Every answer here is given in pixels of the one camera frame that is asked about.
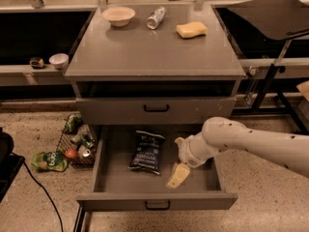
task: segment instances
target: basket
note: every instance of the basket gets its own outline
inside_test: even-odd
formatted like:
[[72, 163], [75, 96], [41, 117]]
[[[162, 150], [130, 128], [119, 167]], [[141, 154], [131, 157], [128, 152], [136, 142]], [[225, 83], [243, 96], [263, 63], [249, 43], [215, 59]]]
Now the basket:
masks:
[[[78, 128], [79, 131], [83, 130], [87, 133], [90, 133], [89, 127], [85, 124]], [[77, 133], [62, 133], [60, 140], [58, 142], [57, 149], [61, 152], [65, 152], [67, 149], [76, 149], [78, 151], [79, 145], [73, 144], [71, 139], [76, 136]], [[93, 167], [96, 160], [96, 146], [91, 149], [91, 155], [87, 158], [81, 159], [67, 159], [68, 163], [72, 165], [74, 168], [84, 168], [84, 167]]]

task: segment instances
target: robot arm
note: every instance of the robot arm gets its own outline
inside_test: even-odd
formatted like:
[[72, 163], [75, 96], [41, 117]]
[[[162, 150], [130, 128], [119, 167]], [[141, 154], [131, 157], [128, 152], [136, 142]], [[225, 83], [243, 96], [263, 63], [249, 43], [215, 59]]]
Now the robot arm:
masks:
[[252, 130], [221, 117], [208, 119], [202, 131], [177, 138], [179, 158], [167, 187], [174, 189], [188, 176], [190, 168], [204, 164], [228, 149], [247, 151], [309, 178], [309, 136]]

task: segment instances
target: drawer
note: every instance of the drawer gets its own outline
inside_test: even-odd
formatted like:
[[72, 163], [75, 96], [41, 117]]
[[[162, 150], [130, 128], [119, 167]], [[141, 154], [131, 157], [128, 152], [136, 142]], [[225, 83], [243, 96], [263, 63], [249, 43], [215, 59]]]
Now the drawer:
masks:
[[201, 124], [211, 116], [230, 116], [236, 98], [77, 99], [89, 125]]
[[[178, 160], [174, 140], [199, 129], [197, 125], [103, 127], [94, 167], [93, 192], [79, 194], [77, 201], [87, 212], [229, 209], [238, 196], [225, 191], [216, 159], [192, 169], [178, 188], [165, 186]], [[136, 130], [160, 133], [166, 138], [160, 151], [160, 175], [127, 168], [136, 147]]]

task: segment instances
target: black drawer handle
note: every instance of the black drawer handle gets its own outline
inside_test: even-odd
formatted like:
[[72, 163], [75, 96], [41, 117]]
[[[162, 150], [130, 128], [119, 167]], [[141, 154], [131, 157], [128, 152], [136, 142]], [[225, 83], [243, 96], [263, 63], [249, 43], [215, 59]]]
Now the black drawer handle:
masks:
[[144, 104], [144, 111], [145, 112], [167, 112], [170, 109], [170, 105], [166, 104], [163, 108], [151, 108]]
[[171, 208], [171, 201], [168, 200], [166, 203], [166, 207], [158, 207], [158, 204], [162, 204], [163, 202], [150, 202], [145, 201], [145, 208], [148, 211], [167, 211]]

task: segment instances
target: bowl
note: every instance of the bowl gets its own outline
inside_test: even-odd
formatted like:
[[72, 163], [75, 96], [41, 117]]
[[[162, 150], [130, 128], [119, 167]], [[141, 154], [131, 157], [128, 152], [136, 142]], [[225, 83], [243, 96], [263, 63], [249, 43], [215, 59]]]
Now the bowl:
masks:
[[49, 58], [49, 63], [54, 66], [56, 70], [61, 70], [69, 64], [69, 56], [65, 53], [58, 53]]
[[127, 26], [135, 16], [135, 11], [128, 7], [112, 7], [103, 11], [102, 16], [115, 27]]

